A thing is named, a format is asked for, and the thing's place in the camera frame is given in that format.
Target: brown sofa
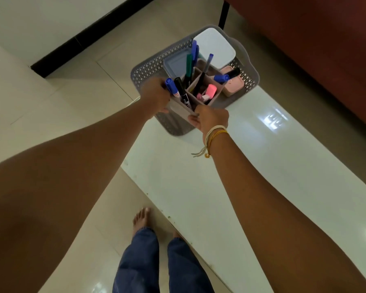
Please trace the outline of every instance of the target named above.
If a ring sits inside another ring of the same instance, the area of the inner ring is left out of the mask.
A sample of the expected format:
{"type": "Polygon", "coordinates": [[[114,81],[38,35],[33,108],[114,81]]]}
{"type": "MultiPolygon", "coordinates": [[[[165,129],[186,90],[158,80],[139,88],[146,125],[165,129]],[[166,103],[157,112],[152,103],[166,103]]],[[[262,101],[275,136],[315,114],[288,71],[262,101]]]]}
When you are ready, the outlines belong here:
{"type": "Polygon", "coordinates": [[[366,123],[366,0],[225,0],[366,123]]]}

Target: gray plastic basket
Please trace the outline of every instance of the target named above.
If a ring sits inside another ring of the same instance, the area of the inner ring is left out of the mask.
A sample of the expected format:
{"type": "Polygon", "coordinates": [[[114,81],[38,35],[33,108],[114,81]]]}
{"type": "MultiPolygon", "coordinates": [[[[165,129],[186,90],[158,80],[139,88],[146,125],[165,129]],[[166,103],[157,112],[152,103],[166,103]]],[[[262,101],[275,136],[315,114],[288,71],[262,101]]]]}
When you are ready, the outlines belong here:
{"type": "MultiPolygon", "coordinates": [[[[239,92],[233,94],[230,97],[226,97],[223,93],[221,93],[220,96],[212,104],[212,107],[226,108],[231,103],[241,98],[243,95],[247,94],[250,90],[257,86],[259,84],[259,74],[254,66],[251,64],[248,53],[245,50],[244,46],[242,46],[242,44],[238,40],[230,38],[228,35],[226,35],[221,28],[210,25],[181,39],[175,44],[170,45],[166,49],[161,50],[157,54],[135,66],[132,69],[130,76],[137,90],[140,91],[141,84],[147,78],[153,76],[168,77],[166,71],[163,68],[163,60],[166,57],[169,57],[170,55],[173,55],[184,48],[191,47],[194,37],[208,28],[214,28],[219,31],[236,50],[236,57],[229,65],[233,68],[238,67],[241,69],[240,76],[245,83],[245,88],[241,89],[239,92]]],[[[190,125],[186,119],[180,117],[178,114],[172,111],[170,107],[167,108],[169,109],[170,113],[157,113],[155,117],[168,133],[173,136],[183,136],[194,129],[194,127],[190,125]]]]}

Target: bracelet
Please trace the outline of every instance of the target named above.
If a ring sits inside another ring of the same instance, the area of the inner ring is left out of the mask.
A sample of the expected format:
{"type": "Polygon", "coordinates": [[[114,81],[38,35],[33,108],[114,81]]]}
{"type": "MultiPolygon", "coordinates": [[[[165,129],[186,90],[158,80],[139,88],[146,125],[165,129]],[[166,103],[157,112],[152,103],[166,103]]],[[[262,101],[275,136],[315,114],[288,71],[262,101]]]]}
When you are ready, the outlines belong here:
{"type": "Polygon", "coordinates": [[[218,128],[222,128],[226,133],[227,133],[227,130],[226,130],[226,127],[225,126],[223,126],[223,125],[216,125],[215,127],[212,127],[210,130],[209,130],[209,132],[206,134],[206,137],[205,137],[205,147],[203,147],[202,148],[202,150],[201,151],[199,151],[198,153],[191,153],[191,155],[194,155],[193,157],[199,157],[199,156],[202,156],[203,154],[205,154],[206,153],[206,150],[207,150],[207,155],[208,155],[208,157],[207,158],[209,158],[210,157],[210,154],[209,154],[209,148],[208,148],[208,146],[207,146],[207,144],[208,144],[208,140],[209,140],[209,136],[210,136],[210,134],[214,131],[214,130],[216,130],[216,129],[218,129],[218,128]]]}
{"type": "Polygon", "coordinates": [[[217,137],[220,133],[223,133],[223,132],[228,133],[226,130],[219,130],[219,131],[218,131],[218,132],[216,132],[216,133],[212,136],[212,138],[210,139],[210,141],[209,141],[209,145],[208,145],[208,152],[205,154],[205,157],[206,157],[206,158],[210,158],[210,145],[211,145],[211,141],[213,141],[213,139],[214,139],[215,137],[217,137]]]}

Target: leg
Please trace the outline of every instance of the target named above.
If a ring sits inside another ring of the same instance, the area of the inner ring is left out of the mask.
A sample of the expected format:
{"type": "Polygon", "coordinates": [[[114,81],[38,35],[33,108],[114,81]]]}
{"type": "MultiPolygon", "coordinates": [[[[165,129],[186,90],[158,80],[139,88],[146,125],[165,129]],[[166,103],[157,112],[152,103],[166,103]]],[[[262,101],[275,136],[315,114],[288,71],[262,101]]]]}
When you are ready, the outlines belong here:
{"type": "Polygon", "coordinates": [[[170,293],[214,293],[206,272],[177,232],[168,244],[168,269],[170,293]]]}
{"type": "Polygon", "coordinates": [[[122,255],[113,293],[159,293],[159,245],[149,228],[150,209],[142,209],[133,220],[133,239],[122,255]]]}
{"type": "Polygon", "coordinates": [[[229,6],[230,6],[230,4],[227,1],[224,1],[224,4],[222,6],[222,11],[221,11],[221,16],[220,16],[220,22],[218,23],[218,26],[221,29],[224,29],[226,17],[228,16],[229,6]]]}

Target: hand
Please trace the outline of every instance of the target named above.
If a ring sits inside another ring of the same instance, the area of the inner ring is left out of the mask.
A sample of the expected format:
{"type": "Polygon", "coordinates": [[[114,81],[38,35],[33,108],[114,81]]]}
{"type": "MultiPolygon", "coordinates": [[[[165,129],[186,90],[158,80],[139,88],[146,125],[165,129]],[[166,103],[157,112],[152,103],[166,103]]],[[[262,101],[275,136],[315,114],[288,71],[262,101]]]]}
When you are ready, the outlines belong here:
{"type": "Polygon", "coordinates": [[[188,121],[203,133],[203,143],[205,143],[206,134],[216,125],[228,127],[229,112],[225,109],[214,109],[209,106],[198,105],[195,113],[198,113],[199,117],[190,115],[188,121]]]}
{"type": "Polygon", "coordinates": [[[171,98],[171,94],[166,89],[166,79],[160,77],[151,77],[144,82],[140,90],[140,101],[151,109],[151,117],[157,112],[166,112],[165,107],[171,98]]]}

